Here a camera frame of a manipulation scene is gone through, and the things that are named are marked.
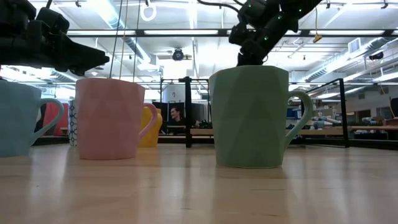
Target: mug handle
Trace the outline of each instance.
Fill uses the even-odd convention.
[[[55,103],[59,108],[58,114],[54,118],[54,120],[49,122],[42,129],[40,129],[32,134],[32,137],[30,140],[30,143],[31,143],[30,145],[33,145],[33,143],[35,143],[36,139],[38,139],[41,135],[43,135],[46,131],[48,131],[52,126],[54,126],[62,118],[64,109],[63,109],[63,105],[61,104],[61,102],[59,102],[56,99],[51,99],[51,98],[40,99],[39,102],[37,103],[38,109],[40,109],[40,107],[45,103]]]
[[[312,106],[312,100],[311,98],[304,92],[302,91],[290,91],[289,92],[289,98],[290,97],[299,97],[305,107],[304,115],[301,117],[300,121],[296,126],[294,126],[293,129],[291,129],[287,134],[286,134],[286,140],[285,140],[285,149],[287,146],[290,144],[290,142],[293,140],[294,136],[296,136],[297,133],[305,126],[308,120],[311,119],[312,117],[312,112],[313,112],[313,106]]]
[[[138,138],[142,139],[148,131],[155,125],[157,121],[157,110],[156,107],[152,103],[144,103],[144,106],[148,107],[152,117],[149,121],[149,124],[139,133]]]

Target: pink mug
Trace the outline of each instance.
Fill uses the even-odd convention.
[[[156,107],[144,103],[145,88],[121,80],[86,78],[76,83],[80,159],[128,159],[157,120]],[[140,132],[144,107],[152,113]]]

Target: yellow mug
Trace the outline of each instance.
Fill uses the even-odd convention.
[[[148,131],[148,133],[141,139],[139,143],[139,147],[156,147],[157,140],[159,138],[159,129],[162,126],[163,118],[162,118],[162,110],[157,110],[157,121],[155,125]],[[150,109],[148,107],[144,107],[144,112],[142,114],[141,119],[141,130],[144,129],[149,124],[152,115],[150,113]]]

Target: green mug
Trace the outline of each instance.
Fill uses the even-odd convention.
[[[312,116],[311,98],[289,92],[289,73],[273,66],[241,66],[209,79],[211,120],[218,164],[244,168],[282,165],[284,152]],[[305,112],[285,134],[287,102],[299,97]]]

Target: mug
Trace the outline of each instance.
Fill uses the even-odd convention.
[[[77,107],[76,101],[71,100],[68,103],[69,114],[68,114],[68,137],[69,144],[72,147],[77,146]]]
[[[311,98],[302,91],[289,92],[289,73],[273,66],[221,70],[209,83],[217,163],[281,166],[285,149],[311,118]],[[305,112],[285,135],[287,102],[293,96],[304,102]]]
[[[0,157],[28,155],[36,139],[62,118],[63,105],[55,99],[41,99],[36,87],[14,82],[0,82]],[[34,132],[40,107],[55,103],[58,115],[42,129]]]
[[[86,78],[76,82],[77,137],[81,159],[128,159],[140,139],[155,125],[156,107],[144,103],[145,88],[115,79]],[[144,106],[152,119],[140,132]]]
[[[161,109],[156,109],[156,110],[157,110],[156,124],[141,139],[141,142],[138,145],[139,147],[156,147],[156,145],[157,145],[157,140],[159,138],[159,130],[160,130],[160,127],[162,127],[162,123],[163,123],[163,117],[162,117],[162,110]],[[144,114],[142,115],[142,120],[141,120],[141,129],[144,129],[145,126],[147,126],[149,124],[151,117],[152,117],[152,114],[150,112],[150,109],[145,107]]]

